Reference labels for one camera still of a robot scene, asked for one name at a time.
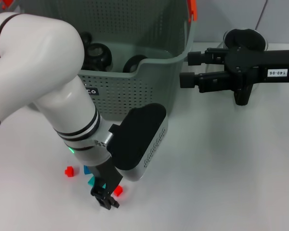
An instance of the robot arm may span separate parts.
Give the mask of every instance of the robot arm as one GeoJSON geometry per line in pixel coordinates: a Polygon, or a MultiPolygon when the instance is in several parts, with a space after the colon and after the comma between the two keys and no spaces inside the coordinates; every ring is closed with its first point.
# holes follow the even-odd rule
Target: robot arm
{"type": "Polygon", "coordinates": [[[110,195],[122,176],[143,175],[168,117],[163,106],[151,104],[132,109],[120,126],[104,121],[77,76],[83,60],[81,38],[68,23],[0,14],[0,123],[33,102],[94,174],[91,194],[110,209],[118,206],[110,195]]]}
{"type": "Polygon", "coordinates": [[[220,64],[224,71],[181,73],[181,88],[199,87],[199,92],[232,90],[237,105],[247,105],[253,84],[289,83],[289,51],[251,51],[245,47],[208,48],[190,52],[188,65],[220,64]]]}
{"type": "Polygon", "coordinates": [[[0,123],[34,102],[78,160],[96,166],[110,154],[106,148],[92,154],[92,145],[84,140],[101,123],[105,130],[107,126],[77,76],[83,59],[82,41],[70,24],[29,14],[0,14],[0,123]]]}

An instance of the perforated basket wall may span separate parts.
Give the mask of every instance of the perforated basket wall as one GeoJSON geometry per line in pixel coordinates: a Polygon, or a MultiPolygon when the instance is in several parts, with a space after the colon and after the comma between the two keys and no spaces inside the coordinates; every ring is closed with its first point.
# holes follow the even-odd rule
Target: perforated basket wall
{"type": "Polygon", "coordinates": [[[131,108],[152,102],[170,112],[182,62],[193,41],[195,23],[188,22],[185,0],[22,0],[20,6],[25,13],[67,21],[109,46],[117,72],[79,73],[87,88],[98,89],[91,98],[105,119],[122,119],[131,108]],[[120,73],[136,54],[148,59],[136,72],[120,73]]]}

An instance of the blue cube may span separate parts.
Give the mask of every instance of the blue cube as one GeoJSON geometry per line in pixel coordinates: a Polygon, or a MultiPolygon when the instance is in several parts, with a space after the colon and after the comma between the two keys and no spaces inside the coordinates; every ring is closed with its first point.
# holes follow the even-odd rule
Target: blue cube
{"type": "Polygon", "coordinates": [[[94,177],[92,177],[89,181],[88,181],[88,184],[93,187],[94,186],[94,182],[95,182],[95,179],[94,177]]]}
{"type": "Polygon", "coordinates": [[[90,170],[85,165],[83,166],[83,172],[84,172],[85,175],[91,174],[90,170]]]}

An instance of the cable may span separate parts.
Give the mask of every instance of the cable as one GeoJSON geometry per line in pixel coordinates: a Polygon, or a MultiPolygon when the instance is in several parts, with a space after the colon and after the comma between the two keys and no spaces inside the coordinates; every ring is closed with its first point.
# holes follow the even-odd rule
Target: cable
{"type": "Polygon", "coordinates": [[[260,23],[260,21],[261,21],[261,19],[262,19],[262,16],[263,16],[264,10],[265,10],[265,8],[266,8],[266,5],[268,4],[268,1],[269,1],[269,0],[265,0],[263,9],[262,9],[262,11],[261,11],[260,17],[259,17],[258,22],[257,22],[257,25],[256,25],[256,27],[255,27],[255,30],[258,29],[259,23],[260,23]]]}

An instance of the white wall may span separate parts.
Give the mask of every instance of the white wall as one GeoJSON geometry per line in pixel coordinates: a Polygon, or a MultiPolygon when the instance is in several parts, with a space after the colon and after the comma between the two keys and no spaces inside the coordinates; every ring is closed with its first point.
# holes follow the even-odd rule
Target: white wall
{"type": "Polygon", "coordinates": [[[257,25],[265,0],[197,0],[198,25],[195,41],[222,41],[232,28],[257,25]]]}
{"type": "MultiPolygon", "coordinates": [[[[265,0],[197,0],[195,41],[221,41],[225,31],[254,29],[265,0]]],[[[289,43],[289,0],[268,0],[258,31],[274,43],[289,43]]]]}

